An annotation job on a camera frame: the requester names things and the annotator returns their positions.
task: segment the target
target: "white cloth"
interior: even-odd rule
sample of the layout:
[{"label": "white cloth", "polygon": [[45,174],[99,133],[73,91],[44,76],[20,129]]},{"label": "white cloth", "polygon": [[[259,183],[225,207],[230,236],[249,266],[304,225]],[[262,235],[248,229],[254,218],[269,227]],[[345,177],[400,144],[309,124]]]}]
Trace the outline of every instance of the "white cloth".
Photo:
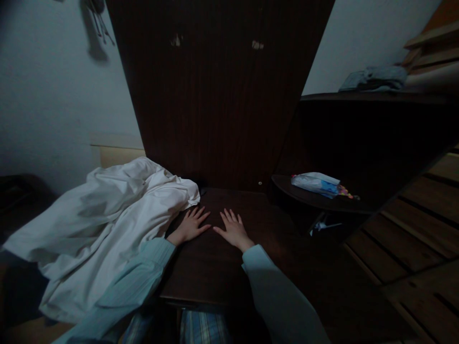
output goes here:
[{"label": "white cloth", "polygon": [[179,211],[199,203],[197,185],[148,158],[88,174],[14,233],[4,248],[38,262],[50,282],[40,310],[77,323],[140,244],[164,235]]}]

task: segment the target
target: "wall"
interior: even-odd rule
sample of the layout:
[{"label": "wall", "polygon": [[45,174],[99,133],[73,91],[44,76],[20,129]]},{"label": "wall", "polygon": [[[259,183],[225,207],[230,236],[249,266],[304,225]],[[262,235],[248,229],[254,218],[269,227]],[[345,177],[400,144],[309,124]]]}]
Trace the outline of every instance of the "wall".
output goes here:
[{"label": "wall", "polygon": [[93,169],[90,132],[140,137],[118,49],[89,53],[80,4],[0,1],[0,175],[32,173],[57,194]]},{"label": "wall", "polygon": [[369,65],[401,62],[441,0],[336,0],[303,95],[337,92]]}]

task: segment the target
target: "wardrobe door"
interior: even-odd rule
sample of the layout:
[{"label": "wardrobe door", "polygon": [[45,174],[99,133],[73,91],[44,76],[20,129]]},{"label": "wardrobe door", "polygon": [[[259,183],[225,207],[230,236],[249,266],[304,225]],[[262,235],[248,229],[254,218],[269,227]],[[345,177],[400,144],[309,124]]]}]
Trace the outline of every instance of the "wardrobe door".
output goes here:
[{"label": "wardrobe door", "polygon": [[334,0],[108,0],[147,156],[264,191]]}]

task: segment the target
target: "gray towel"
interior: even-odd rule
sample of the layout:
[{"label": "gray towel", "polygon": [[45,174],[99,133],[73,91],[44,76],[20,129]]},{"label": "gray towel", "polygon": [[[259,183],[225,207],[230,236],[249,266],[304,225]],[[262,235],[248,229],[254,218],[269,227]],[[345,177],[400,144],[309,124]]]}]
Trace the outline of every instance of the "gray towel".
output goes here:
[{"label": "gray towel", "polygon": [[339,92],[384,92],[403,88],[408,73],[403,67],[367,67],[363,71],[351,73]]}]

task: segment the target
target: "light blue shirt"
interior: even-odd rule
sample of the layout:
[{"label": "light blue shirt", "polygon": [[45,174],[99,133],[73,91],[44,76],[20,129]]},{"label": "light blue shirt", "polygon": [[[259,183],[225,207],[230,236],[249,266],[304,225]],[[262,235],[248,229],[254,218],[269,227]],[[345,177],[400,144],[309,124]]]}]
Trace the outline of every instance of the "light blue shirt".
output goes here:
[{"label": "light blue shirt", "polygon": [[[122,335],[117,324],[153,294],[174,252],[175,246],[163,238],[145,243],[83,321],[54,343],[116,343]],[[312,305],[274,265],[263,247],[248,249],[242,260],[255,307],[274,344],[330,343]]]}]

